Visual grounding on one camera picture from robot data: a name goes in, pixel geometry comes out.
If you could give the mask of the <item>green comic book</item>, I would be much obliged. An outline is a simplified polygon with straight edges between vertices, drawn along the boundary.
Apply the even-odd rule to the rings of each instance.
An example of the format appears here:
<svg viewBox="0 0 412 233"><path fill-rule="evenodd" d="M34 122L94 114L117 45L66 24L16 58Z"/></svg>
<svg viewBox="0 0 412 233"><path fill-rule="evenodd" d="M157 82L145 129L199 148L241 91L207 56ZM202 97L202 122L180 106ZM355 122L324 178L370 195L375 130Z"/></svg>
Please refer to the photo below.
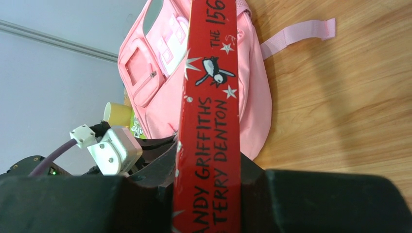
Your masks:
<svg viewBox="0 0 412 233"><path fill-rule="evenodd" d="M132 116L130 120L130 131L135 138L146 139L143 129L136 116Z"/></svg>

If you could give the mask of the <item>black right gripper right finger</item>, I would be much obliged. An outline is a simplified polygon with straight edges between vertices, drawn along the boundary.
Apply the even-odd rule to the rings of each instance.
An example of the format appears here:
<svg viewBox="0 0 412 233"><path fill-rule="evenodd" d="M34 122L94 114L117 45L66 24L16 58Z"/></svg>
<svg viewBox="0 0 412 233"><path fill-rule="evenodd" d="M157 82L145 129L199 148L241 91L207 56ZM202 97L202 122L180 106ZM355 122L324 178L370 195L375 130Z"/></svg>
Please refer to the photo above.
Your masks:
<svg viewBox="0 0 412 233"><path fill-rule="evenodd" d="M387 178L264 170L241 156L244 233L409 233L412 213Z"/></svg>

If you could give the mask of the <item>red colourful treehouse book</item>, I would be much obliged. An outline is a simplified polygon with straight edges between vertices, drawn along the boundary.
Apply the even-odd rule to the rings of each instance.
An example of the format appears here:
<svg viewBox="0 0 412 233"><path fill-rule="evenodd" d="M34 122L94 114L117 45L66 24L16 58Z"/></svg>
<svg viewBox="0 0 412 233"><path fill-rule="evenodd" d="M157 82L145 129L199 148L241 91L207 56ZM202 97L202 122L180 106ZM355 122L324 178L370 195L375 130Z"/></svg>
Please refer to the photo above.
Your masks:
<svg viewBox="0 0 412 233"><path fill-rule="evenodd" d="M173 188L173 233L240 232L237 42L234 0L191 3Z"/></svg>

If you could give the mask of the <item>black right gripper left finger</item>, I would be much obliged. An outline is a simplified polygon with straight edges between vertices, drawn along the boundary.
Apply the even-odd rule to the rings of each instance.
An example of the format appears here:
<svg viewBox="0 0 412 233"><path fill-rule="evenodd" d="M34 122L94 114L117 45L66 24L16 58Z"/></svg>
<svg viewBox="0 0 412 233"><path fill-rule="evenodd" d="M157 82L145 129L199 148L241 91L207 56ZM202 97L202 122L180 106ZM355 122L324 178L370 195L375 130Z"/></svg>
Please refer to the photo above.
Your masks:
<svg viewBox="0 0 412 233"><path fill-rule="evenodd" d="M3 233L169 233L176 145L136 174L12 176L0 182Z"/></svg>

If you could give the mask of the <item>pink backpack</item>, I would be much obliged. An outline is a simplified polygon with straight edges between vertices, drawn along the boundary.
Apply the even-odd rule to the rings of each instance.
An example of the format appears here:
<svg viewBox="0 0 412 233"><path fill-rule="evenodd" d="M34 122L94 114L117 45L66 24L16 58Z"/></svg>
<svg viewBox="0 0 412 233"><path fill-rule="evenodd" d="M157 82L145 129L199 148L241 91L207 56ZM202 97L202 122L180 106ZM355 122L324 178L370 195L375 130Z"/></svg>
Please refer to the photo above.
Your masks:
<svg viewBox="0 0 412 233"><path fill-rule="evenodd" d="M260 43L244 0L237 4L240 150L255 159L269 135L272 97L264 60L308 38L336 35L336 20L309 20L286 27ZM120 47L118 68L143 134L177 132L187 59L189 0L149 0Z"/></svg>

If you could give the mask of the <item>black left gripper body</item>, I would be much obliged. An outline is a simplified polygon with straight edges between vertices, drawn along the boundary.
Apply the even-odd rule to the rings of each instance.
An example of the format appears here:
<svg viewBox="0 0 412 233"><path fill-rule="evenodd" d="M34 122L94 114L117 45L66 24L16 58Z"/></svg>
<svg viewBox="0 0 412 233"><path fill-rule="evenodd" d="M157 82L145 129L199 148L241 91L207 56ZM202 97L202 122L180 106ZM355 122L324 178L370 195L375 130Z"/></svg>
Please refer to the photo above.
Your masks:
<svg viewBox="0 0 412 233"><path fill-rule="evenodd" d="M93 126L81 125L70 132L70 140L47 157L33 155L12 165L1 179L11 176L68 175L54 161L78 146L90 153L96 165L87 174L132 175L165 153L175 142L175 135L161 139L140 139L126 128L111 128L102 121Z"/></svg>

